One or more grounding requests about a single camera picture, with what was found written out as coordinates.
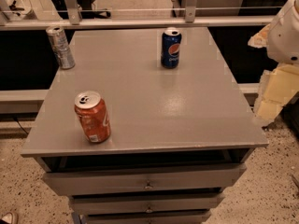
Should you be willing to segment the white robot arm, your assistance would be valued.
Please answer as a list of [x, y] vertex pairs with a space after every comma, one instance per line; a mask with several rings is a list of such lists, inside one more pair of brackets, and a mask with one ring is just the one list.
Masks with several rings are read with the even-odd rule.
[[299, 64], [299, 1], [288, 0], [270, 23], [267, 55], [278, 63]]

